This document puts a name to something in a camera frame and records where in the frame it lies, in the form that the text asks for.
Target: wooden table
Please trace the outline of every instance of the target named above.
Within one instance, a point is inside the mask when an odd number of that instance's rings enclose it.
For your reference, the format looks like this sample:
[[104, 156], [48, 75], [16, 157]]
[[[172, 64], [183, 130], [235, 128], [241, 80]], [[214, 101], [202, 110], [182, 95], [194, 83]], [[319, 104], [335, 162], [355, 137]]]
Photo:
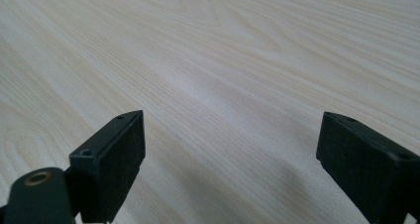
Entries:
[[420, 154], [420, 0], [0, 0], [0, 199], [114, 116], [147, 155], [115, 223], [367, 223], [324, 111]]

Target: light wood surface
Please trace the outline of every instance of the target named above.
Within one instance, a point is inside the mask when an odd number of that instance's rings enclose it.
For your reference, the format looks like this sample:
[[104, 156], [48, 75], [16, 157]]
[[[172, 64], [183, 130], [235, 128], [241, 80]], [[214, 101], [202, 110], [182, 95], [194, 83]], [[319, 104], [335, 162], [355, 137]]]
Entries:
[[420, 154], [420, 0], [0, 0], [0, 201], [114, 116], [147, 156], [115, 223], [367, 223], [323, 111]]

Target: black object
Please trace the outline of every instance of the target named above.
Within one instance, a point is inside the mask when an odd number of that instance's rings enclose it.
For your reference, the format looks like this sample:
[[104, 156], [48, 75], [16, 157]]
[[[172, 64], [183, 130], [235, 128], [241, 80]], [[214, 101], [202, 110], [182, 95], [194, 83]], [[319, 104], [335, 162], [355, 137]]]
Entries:
[[70, 154], [70, 167], [18, 178], [0, 224], [112, 222], [145, 158], [143, 111], [122, 114]]
[[359, 121], [324, 113], [316, 154], [369, 223], [420, 220], [420, 158]]

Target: wood grain pattern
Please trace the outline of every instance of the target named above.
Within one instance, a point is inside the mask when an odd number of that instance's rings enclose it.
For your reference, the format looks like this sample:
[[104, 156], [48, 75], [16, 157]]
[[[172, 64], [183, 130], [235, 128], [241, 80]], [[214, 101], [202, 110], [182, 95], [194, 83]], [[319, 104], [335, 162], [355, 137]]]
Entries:
[[367, 223], [322, 113], [420, 154], [419, 25], [420, 0], [0, 0], [0, 200], [142, 109], [115, 223]]

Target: black plastic part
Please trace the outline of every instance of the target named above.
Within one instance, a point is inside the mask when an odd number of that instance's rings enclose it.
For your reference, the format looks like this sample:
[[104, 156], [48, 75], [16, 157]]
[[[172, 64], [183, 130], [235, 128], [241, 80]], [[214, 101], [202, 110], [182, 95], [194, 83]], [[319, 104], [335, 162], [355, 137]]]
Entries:
[[64, 173], [41, 168], [17, 179], [10, 192], [5, 224], [72, 224]]
[[65, 172], [72, 212], [83, 222], [112, 222], [145, 157], [143, 112], [122, 114], [70, 154]]
[[324, 113], [316, 154], [369, 223], [419, 220], [420, 158], [359, 121]]

